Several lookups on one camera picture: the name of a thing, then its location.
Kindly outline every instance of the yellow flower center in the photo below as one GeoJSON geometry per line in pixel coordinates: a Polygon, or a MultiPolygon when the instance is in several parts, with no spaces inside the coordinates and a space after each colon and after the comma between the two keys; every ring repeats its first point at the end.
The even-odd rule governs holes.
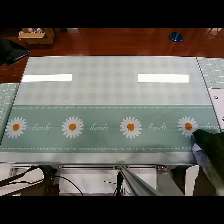
{"type": "Polygon", "coordinates": [[[135,129],[135,126],[133,124],[128,124],[128,130],[133,131],[135,129]]]}
{"type": "Polygon", "coordinates": [[[20,128],[19,124],[14,124],[14,125],[12,126],[13,131],[18,131],[19,128],[20,128]]]}
{"type": "Polygon", "coordinates": [[[69,125],[69,129],[70,129],[71,131],[74,131],[74,130],[76,129],[76,124],[70,124],[70,125],[69,125]]]}
{"type": "Polygon", "coordinates": [[[192,124],[186,123],[185,128],[190,131],[192,129],[192,124]]]}

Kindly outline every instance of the daisy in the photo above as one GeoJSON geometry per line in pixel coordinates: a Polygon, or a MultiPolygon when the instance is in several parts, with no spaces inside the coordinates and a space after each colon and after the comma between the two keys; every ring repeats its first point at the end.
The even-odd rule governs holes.
{"type": "Polygon", "coordinates": [[[23,134],[23,131],[26,130],[26,120],[22,117],[15,117],[14,119],[11,119],[10,122],[8,122],[6,126],[6,135],[8,135],[8,138],[17,138],[18,136],[23,134]]]}
{"type": "Polygon", "coordinates": [[[66,138],[70,137],[71,139],[82,134],[83,126],[83,121],[78,117],[69,117],[63,122],[62,131],[66,135],[66,138]]]}
{"type": "Polygon", "coordinates": [[[198,124],[194,118],[185,116],[179,119],[177,127],[179,127],[179,131],[182,131],[182,135],[185,135],[185,137],[190,137],[192,133],[197,130],[198,124]]]}
{"type": "Polygon", "coordinates": [[[140,121],[134,117],[126,117],[123,119],[120,125],[120,131],[123,131],[123,135],[126,135],[126,138],[135,138],[135,136],[139,136],[141,134],[142,125],[140,121]]]}

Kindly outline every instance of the blue round object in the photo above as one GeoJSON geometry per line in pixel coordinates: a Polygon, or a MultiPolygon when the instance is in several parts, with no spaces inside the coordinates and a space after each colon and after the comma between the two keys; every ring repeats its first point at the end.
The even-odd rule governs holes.
{"type": "Polygon", "coordinates": [[[173,32],[170,34],[170,40],[174,41],[174,42],[182,42],[184,37],[181,33],[178,32],[173,32]]]}

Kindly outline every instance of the brown floor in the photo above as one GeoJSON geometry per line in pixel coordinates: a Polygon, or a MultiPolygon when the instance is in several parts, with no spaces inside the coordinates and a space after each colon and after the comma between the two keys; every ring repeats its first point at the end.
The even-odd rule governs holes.
{"type": "MultiPolygon", "coordinates": [[[[198,56],[224,58],[224,29],[221,28],[62,28],[52,46],[26,45],[16,37],[17,29],[0,30],[8,37],[32,50],[30,56],[62,55],[148,55],[198,56]],[[179,31],[182,43],[174,43],[169,34],[179,31]]],[[[27,58],[12,66],[0,66],[0,83],[19,82],[27,58]]]]}

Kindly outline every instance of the checkered pattern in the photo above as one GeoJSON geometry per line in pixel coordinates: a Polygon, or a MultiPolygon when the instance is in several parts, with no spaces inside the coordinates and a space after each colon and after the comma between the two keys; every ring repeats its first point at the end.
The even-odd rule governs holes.
{"type": "Polygon", "coordinates": [[[197,58],[208,88],[224,89],[224,59],[197,58]]]}
{"type": "Polygon", "coordinates": [[[72,82],[21,83],[15,105],[210,105],[196,58],[33,57],[24,75],[73,74],[72,82]],[[139,73],[188,74],[190,82],[138,83],[139,73]]]}
{"type": "Polygon", "coordinates": [[[18,86],[18,83],[0,84],[0,139],[2,138],[18,86]]]}

